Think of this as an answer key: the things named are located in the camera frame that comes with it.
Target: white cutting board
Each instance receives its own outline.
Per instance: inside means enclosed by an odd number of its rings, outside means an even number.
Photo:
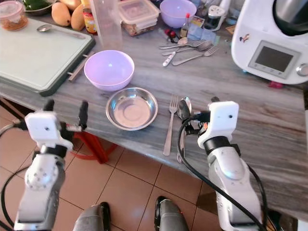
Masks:
[[[56,30],[38,32],[43,24],[46,23],[28,19],[28,25],[18,31],[0,28],[0,79],[44,91],[91,41],[91,36],[83,33],[85,39]]]

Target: lavender plastic bowl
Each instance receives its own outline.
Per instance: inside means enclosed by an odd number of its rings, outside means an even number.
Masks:
[[[134,61],[121,51],[107,50],[92,55],[85,64],[88,80],[97,88],[116,91],[124,88],[133,77]]]
[[[188,0],[164,0],[160,4],[163,21],[173,28],[181,28],[185,23],[186,14],[190,14],[189,21],[197,12],[196,6]]]

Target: plastic container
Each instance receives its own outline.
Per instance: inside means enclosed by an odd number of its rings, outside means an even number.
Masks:
[[[189,13],[189,22],[197,12],[196,6],[188,0],[164,0],[160,4],[163,21],[172,28],[181,28]]]
[[[117,0],[90,0],[102,50],[121,50],[122,30]]]
[[[149,0],[119,2],[122,26],[131,36],[154,30],[159,13],[159,9]]]
[[[0,23],[6,30],[20,30],[28,24],[25,6],[18,1],[0,3]]]

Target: red stool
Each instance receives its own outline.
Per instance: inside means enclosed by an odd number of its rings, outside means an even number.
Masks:
[[[103,164],[108,161],[108,155],[114,151],[117,147],[116,144],[112,144],[111,147],[105,151],[101,146],[98,138],[90,133],[85,131],[75,132],[74,138],[82,140],[85,145],[90,149],[93,155],[79,155],[77,153],[72,153],[74,156],[84,160],[97,160],[100,164]]]

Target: tiled floor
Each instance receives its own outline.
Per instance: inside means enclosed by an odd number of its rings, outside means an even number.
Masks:
[[[14,119],[0,107],[0,128]],[[89,154],[75,142],[74,152]],[[109,142],[102,140],[108,147]],[[27,132],[11,130],[0,139],[0,186],[12,172],[31,163],[36,147]],[[201,181],[122,147],[106,164],[66,157],[66,179],[60,192],[60,206],[53,231],[71,231],[83,209],[107,201],[111,208],[112,231],[154,231],[154,207],[158,196],[172,199],[183,211],[191,231],[219,231],[218,218],[196,207]],[[24,173],[14,177],[6,192],[9,215],[15,219],[24,190]],[[0,220],[5,221],[3,212]]]

